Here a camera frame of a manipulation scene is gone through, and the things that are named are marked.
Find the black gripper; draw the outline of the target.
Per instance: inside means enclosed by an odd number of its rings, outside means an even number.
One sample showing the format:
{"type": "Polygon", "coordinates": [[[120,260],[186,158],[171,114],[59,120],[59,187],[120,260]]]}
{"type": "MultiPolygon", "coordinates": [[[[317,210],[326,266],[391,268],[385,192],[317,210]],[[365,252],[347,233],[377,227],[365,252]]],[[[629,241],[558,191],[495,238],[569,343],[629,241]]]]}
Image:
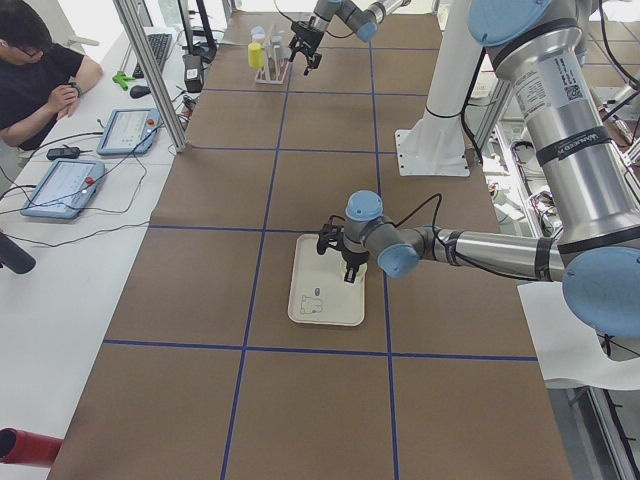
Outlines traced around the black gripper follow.
{"type": "Polygon", "coordinates": [[[343,261],[345,262],[345,275],[344,281],[347,283],[356,282],[357,279],[361,278],[361,265],[364,265],[369,260],[370,254],[368,251],[355,252],[347,248],[346,246],[341,247],[341,256],[343,261]]]}
{"type": "Polygon", "coordinates": [[[294,36],[289,43],[289,62],[293,62],[298,53],[305,55],[306,67],[303,75],[308,76],[312,71],[316,70],[322,60],[322,55],[316,53],[324,32],[308,21],[293,21],[291,30],[294,36]]]}

